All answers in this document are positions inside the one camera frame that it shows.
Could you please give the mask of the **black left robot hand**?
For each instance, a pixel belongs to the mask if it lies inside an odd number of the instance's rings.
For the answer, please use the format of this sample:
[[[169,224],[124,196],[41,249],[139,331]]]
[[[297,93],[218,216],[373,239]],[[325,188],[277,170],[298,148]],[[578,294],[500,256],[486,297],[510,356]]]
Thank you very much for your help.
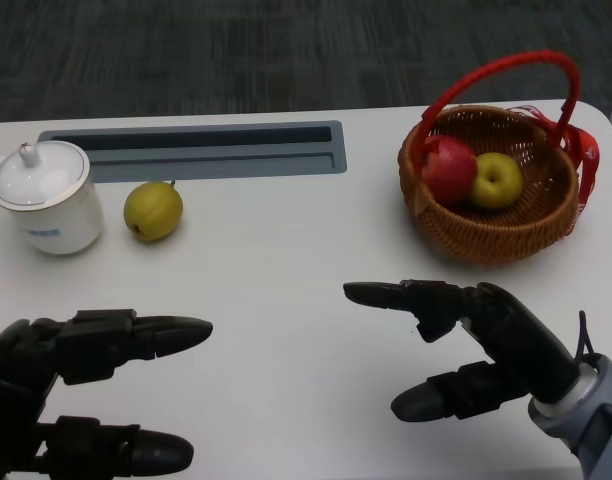
[[[70,320],[18,320],[0,333],[0,479],[35,472],[51,479],[154,477],[187,469],[194,448],[182,437],[110,426],[88,417],[40,422],[55,382],[111,378],[133,360],[153,360],[207,340],[211,323],[133,310],[80,310]]]

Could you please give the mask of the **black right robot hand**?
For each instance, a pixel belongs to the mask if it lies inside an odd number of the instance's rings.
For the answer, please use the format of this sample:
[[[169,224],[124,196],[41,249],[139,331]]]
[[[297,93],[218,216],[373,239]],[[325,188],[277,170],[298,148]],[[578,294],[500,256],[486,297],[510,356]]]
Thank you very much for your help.
[[[461,325],[491,359],[430,377],[399,394],[391,410],[401,421],[466,419],[527,394],[553,404],[580,376],[578,360],[559,339],[513,295],[491,283],[350,282],[343,290],[359,305],[412,313],[427,343]]]

